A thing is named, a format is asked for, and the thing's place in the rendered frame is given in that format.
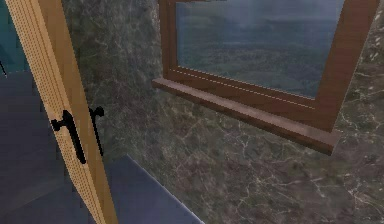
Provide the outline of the brown framed window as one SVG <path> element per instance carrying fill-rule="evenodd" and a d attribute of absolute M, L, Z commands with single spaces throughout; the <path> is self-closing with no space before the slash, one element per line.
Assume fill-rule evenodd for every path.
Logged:
<path fill-rule="evenodd" d="M 159 0 L 155 88 L 329 155 L 381 0 Z"/>

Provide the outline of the light wooden room door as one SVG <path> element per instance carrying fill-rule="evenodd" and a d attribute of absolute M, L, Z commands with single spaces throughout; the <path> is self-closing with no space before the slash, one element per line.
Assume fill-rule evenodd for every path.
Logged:
<path fill-rule="evenodd" d="M 96 224 L 119 224 L 61 0 L 5 0 L 48 118 L 73 116 L 86 163 L 66 127 L 54 131 L 71 181 Z"/>

